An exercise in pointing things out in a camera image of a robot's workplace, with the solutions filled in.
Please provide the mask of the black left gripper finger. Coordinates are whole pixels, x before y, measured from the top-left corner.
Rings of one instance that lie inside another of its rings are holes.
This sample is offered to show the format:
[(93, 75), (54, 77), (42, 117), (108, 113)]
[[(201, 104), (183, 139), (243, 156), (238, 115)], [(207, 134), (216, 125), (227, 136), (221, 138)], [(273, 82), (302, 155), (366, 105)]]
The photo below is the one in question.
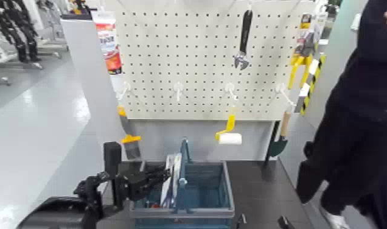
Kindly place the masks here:
[(149, 180), (166, 181), (172, 175), (170, 169), (157, 168), (147, 172), (147, 178)]
[(151, 192), (154, 190), (157, 186), (162, 185), (165, 181), (167, 181), (170, 178), (169, 175), (156, 175), (156, 176), (150, 176), (148, 178), (147, 183), (147, 191)]

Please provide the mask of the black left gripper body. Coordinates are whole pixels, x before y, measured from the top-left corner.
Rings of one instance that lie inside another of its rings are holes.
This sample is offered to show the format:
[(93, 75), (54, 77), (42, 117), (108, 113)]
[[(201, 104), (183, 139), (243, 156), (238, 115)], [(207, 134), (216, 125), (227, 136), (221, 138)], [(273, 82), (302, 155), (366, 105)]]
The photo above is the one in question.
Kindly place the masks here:
[(114, 181), (115, 205), (123, 205), (126, 200), (138, 201), (150, 192), (145, 172), (117, 174)]

